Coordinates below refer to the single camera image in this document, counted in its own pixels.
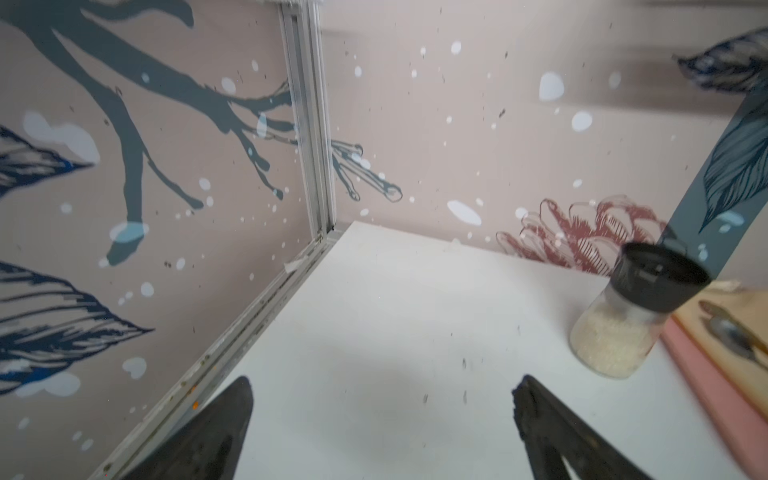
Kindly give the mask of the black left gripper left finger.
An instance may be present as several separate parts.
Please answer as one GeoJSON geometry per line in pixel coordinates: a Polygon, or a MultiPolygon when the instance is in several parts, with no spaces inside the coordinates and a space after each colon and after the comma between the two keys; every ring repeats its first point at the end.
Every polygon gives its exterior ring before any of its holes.
{"type": "Polygon", "coordinates": [[[250,382],[240,376],[125,477],[129,480],[232,479],[252,409],[250,382]]]}

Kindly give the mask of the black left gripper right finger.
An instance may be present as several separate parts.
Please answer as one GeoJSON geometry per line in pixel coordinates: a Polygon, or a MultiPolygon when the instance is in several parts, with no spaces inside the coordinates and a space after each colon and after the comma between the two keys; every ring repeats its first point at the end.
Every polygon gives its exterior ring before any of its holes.
{"type": "Polygon", "coordinates": [[[534,478],[650,480],[535,377],[524,376],[512,397],[534,478]]]}

